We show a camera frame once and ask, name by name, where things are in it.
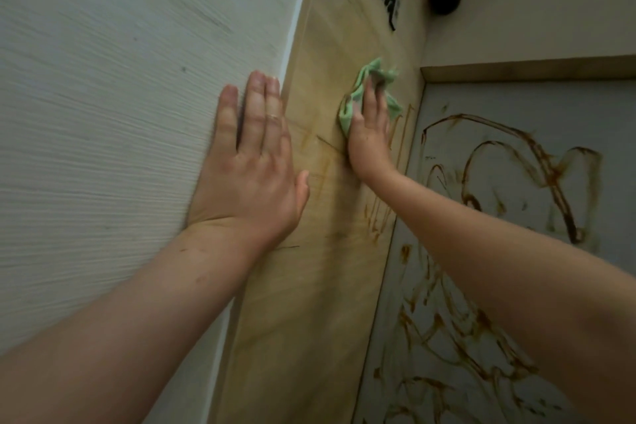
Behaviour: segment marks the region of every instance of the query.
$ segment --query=left hand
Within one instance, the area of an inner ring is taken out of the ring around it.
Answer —
[[[276,78],[250,74],[237,146],[239,91],[223,88],[212,145],[187,217],[188,227],[225,228],[229,243],[254,260],[296,228],[309,198],[308,171],[294,177],[280,91]]]

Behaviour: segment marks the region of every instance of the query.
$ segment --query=cleaning rag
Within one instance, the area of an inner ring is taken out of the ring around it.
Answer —
[[[354,115],[354,104],[362,109],[362,96],[364,95],[364,81],[371,76],[373,87],[383,85],[387,87],[398,76],[395,70],[381,69],[382,60],[380,58],[371,61],[369,64],[360,69],[358,77],[355,80],[354,90],[351,94],[347,94],[340,104],[338,119],[345,136],[349,135],[349,127],[351,127],[351,118]],[[393,96],[385,92],[387,98],[387,107],[389,108],[389,120],[393,121],[402,112],[402,107],[398,104]]]

